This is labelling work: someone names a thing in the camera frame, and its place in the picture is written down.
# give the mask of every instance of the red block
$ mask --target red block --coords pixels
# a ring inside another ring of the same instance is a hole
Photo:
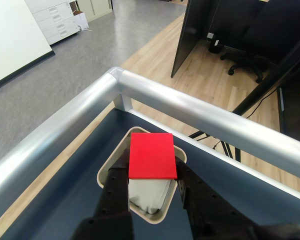
[[[130,179],[177,179],[171,133],[132,133]]]

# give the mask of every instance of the beige container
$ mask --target beige container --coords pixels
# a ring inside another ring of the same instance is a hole
[[[126,135],[123,137],[123,139],[120,141],[118,146],[115,148],[115,150],[112,152],[110,157],[105,161],[105,163],[102,165],[100,170],[98,171],[96,180],[101,188],[104,187],[104,184],[107,179],[108,175],[108,170],[109,168],[118,160],[118,158],[124,153],[125,149],[130,149],[130,142],[131,142],[131,133],[149,133],[147,130],[135,126],[132,127]],[[174,154],[176,157],[184,161],[185,163],[187,162],[187,156],[185,152],[177,147],[174,146]],[[175,180],[171,180],[169,189],[167,191],[167,194],[165,196],[162,208],[156,212],[155,214],[149,214],[142,209],[140,209],[138,206],[130,202],[130,209],[134,211],[136,214],[138,214],[141,218],[146,220],[150,224],[158,224],[161,221],[163,221],[167,215],[170,203],[172,201],[172,198],[175,194],[177,188],[177,182]]]

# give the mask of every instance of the black cubicle partition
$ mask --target black cubicle partition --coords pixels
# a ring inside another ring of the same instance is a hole
[[[244,50],[241,39],[265,4],[261,0],[220,0],[217,9],[211,9],[214,17],[209,32],[216,34],[222,45]]]
[[[175,75],[191,50],[201,39],[203,32],[206,32],[205,28],[209,24],[211,7],[214,2],[214,0],[189,0],[185,10],[171,77]]]
[[[222,44],[241,49],[240,39],[265,2],[260,0],[189,0],[171,77],[208,33],[222,35]]]

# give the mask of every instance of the metal frame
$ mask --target metal frame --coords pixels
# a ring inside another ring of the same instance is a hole
[[[7,209],[112,101],[116,108],[141,117],[300,198],[299,192],[138,113],[132,108],[131,98],[300,177],[299,141],[185,93],[114,67],[42,123],[0,161],[0,209]]]

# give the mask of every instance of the wooden floor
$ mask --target wooden floor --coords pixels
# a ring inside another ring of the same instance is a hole
[[[123,63],[121,67],[220,108],[232,111],[257,86],[255,83],[256,76],[244,69],[238,69],[233,76],[229,76],[228,69],[233,63],[228,60],[221,61],[219,59],[220,55],[210,53],[204,41],[196,45],[174,78],[170,77],[183,17],[184,16],[180,16],[172,22],[167,28]],[[111,103],[11,205],[0,218],[0,236],[2,236],[18,215],[113,107],[114,105]],[[196,131],[193,127],[140,102],[133,101],[133,107],[137,111],[185,135],[190,135]],[[245,116],[249,115],[253,109],[254,107],[249,110]],[[278,131],[279,116],[277,95],[274,93],[264,100],[250,119]],[[201,142],[212,148],[218,141],[218,139],[210,137]],[[216,150],[223,153],[220,144]],[[300,192],[299,178],[245,152],[242,153],[241,160],[243,164]]]

